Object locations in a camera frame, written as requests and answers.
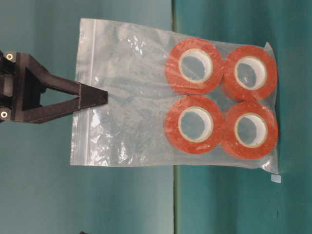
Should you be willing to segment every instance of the orange tape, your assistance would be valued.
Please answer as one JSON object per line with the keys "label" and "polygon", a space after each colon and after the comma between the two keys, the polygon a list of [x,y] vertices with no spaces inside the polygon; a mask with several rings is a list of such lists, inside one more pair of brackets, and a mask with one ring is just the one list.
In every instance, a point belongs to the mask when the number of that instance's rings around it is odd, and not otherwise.
{"label": "orange tape", "polygon": [[[181,119],[187,111],[199,111],[199,115],[209,118],[210,129],[206,132],[204,130],[199,139],[188,139],[181,129]],[[204,96],[191,95],[178,100],[168,111],[164,120],[164,132],[175,148],[190,154],[202,154],[220,143],[223,123],[223,115],[213,101]]]}
{"label": "orange tape", "polygon": [[[255,87],[247,87],[239,81],[237,66],[239,63],[257,63],[256,68],[262,81]],[[232,51],[226,58],[222,89],[235,101],[257,101],[266,98],[277,85],[277,67],[274,59],[257,46],[244,45]]]}
{"label": "orange tape", "polygon": [[[209,70],[202,80],[188,79],[181,69],[183,56],[197,53],[205,63],[210,64]],[[165,76],[170,87],[179,94],[205,94],[214,89],[223,76],[223,60],[216,47],[200,38],[187,38],[176,44],[171,50],[166,65]]]}
{"label": "orange tape", "polygon": [[[260,119],[259,125],[266,128],[266,132],[263,132],[263,139],[259,139],[254,145],[244,144],[237,133],[240,118],[248,116]],[[225,118],[221,145],[227,153],[234,157],[258,159],[267,155],[275,147],[277,138],[278,126],[271,111],[256,102],[242,102],[232,107]]]}

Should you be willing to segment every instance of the white cardboard core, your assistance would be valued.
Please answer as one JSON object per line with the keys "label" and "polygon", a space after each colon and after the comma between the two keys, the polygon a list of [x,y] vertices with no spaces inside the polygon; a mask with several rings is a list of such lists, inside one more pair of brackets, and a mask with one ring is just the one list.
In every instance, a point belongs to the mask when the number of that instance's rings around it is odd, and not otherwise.
{"label": "white cardboard core", "polygon": [[[204,69],[205,69],[205,71],[204,71],[205,75],[202,79],[196,79],[196,80],[191,79],[183,73],[182,62],[183,62],[183,59],[185,57],[194,57],[194,58],[198,59],[199,61],[201,61],[201,63],[204,66]],[[182,56],[180,57],[179,69],[180,69],[181,74],[183,75],[183,78],[185,78],[187,81],[189,81],[191,83],[202,83],[202,82],[209,79],[209,77],[213,71],[213,62],[212,62],[210,56],[205,51],[199,50],[199,49],[190,49],[190,50],[185,51],[182,54]]]}
{"label": "white cardboard core", "polygon": [[[187,135],[184,134],[183,129],[181,127],[182,118],[184,117],[184,115],[186,113],[189,113],[189,112],[193,112],[193,113],[199,115],[202,118],[202,120],[204,121],[204,124],[205,124],[204,131],[196,139],[191,139],[191,138],[187,137]],[[211,118],[211,115],[209,114],[209,112],[207,112],[205,109],[203,109],[203,108],[201,108],[199,106],[192,106],[192,107],[189,107],[189,108],[185,109],[182,112],[182,114],[179,117],[178,127],[179,127],[179,131],[182,134],[182,136],[185,139],[187,139],[188,141],[191,141],[191,142],[202,142],[202,141],[206,140],[211,135],[211,133],[213,131],[213,128],[214,128],[214,122],[212,121],[212,118]]]}
{"label": "white cardboard core", "polygon": [[[238,135],[238,123],[244,117],[251,120],[256,127],[256,137],[249,144],[244,143]],[[236,136],[237,140],[239,141],[239,143],[241,143],[242,145],[244,145],[248,148],[256,148],[256,147],[259,147],[260,145],[262,145],[262,143],[266,140],[266,138],[268,136],[268,127],[267,127],[267,124],[265,123],[264,119],[261,118],[259,115],[255,114],[255,113],[246,113],[246,114],[242,115],[235,123],[235,136]]]}
{"label": "white cardboard core", "polygon": [[[244,63],[252,67],[254,73],[256,75],[256,81],[253,87],[246,86],[243,82],[239,80],[238,77],[238,66],[239,64]],[[256,90],[261,88],[267,80],[267,69],[263,62],[256,57],[246,56],[241,58],[235,66],[235,78],[236,81],[243,86],[245,89]]]}

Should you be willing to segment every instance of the screw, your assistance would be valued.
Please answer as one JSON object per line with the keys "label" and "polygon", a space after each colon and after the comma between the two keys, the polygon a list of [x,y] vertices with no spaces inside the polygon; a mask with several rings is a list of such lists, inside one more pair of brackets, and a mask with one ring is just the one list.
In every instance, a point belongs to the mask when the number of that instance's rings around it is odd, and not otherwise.
{"label": "screw", "polygon": [[1,118],[7,118],[7,117],[8,117],[8,113],[6,111],[2,111]]}
{"label": "screw", "polygon": [[12,55],[12,54],[6,55],[6,59],[7,59],[7,60],[12,60],[12,58],[13,58],[13,55]]}

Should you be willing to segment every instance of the teal surface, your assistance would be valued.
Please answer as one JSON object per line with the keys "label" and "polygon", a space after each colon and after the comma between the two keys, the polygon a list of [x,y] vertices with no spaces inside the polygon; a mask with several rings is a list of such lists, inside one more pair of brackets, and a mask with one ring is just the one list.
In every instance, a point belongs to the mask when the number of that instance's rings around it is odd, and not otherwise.
{"label": "teal surface", "polygon": [[[30,53],[71,79],[81,17],[171,28],[166,0],[10,0],[0,15],[0,49]],[[64,98],[49,92],[44,101]],[[71,128],[71,117],[0,124],[0,233],[171,234],[172,167],[70,166]]]}
{"label": "teal surface", "polygon": [[278,62],[282,183],[261,170],[179,166],[178,234],[312,233],[312,1],[176,0],[175,30],[263,46]]}

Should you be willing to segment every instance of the roll of tape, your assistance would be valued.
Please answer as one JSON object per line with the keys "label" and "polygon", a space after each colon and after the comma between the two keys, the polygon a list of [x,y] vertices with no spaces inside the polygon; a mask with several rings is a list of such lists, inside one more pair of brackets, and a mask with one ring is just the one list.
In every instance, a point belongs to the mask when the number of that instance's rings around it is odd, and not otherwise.
{"label": "roll of tape", "polygon": [[[252,68],[247,74],[239,68]],[[251,76],[253,84],[247,86]],[[277,67],[274,59],[257,46],[244,45],[232,51],[226,58],[222,88],[235,101],[257,101],[266,98],[277,85]]]}
{"label": "roll of tape", "polygon": [[[202,79],[194,80],[183,72],[182,62],[186,57],[201,61],[204,66]],[[187,38],[171,50],[165,76],[170,87],[179,94],[205,94],[214,89],[223,76],[222,56],[214,45],[200,38]]]}
{"label": "roll of tape", "polygon": [[[190,138],[183,132],[182,118],[187,113],[197,114],[204,121],[203,132],[197,138]],[[168,111],[164,132],[175,148],[190,154],[202,154],[221,142],[223,122],[223,115],[213,101],[203,96],[186,96]]]}
{"label": "roll of tape", "polygon": [[[245,143],[239,136],[238,124],[242,118],[252,121],[256,135]],[[278,126],[274,115],[256,102],[242,102],[232,107],[225,118],[222,148],[230,155],[244,159],[258,159],[267,155],[276,145]]]}

